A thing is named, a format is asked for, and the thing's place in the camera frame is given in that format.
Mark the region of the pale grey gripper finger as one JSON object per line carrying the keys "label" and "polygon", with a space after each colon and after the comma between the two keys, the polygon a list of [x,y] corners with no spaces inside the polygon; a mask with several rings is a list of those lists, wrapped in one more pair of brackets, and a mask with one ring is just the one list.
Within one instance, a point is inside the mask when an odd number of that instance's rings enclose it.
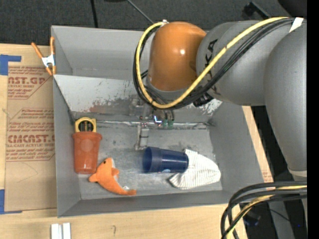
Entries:
{"label": "pale grey gripper finger", "polygon": [[148,144],[148,137],[149,137],[149,129],[142,128],[140,132],[140,147],[146,148]]}
{"label": "pale grey gripper finger", "polygon": [[141,133],[141,125],[138,124],[136,127],[135,150],[140,150],[140,133]]}

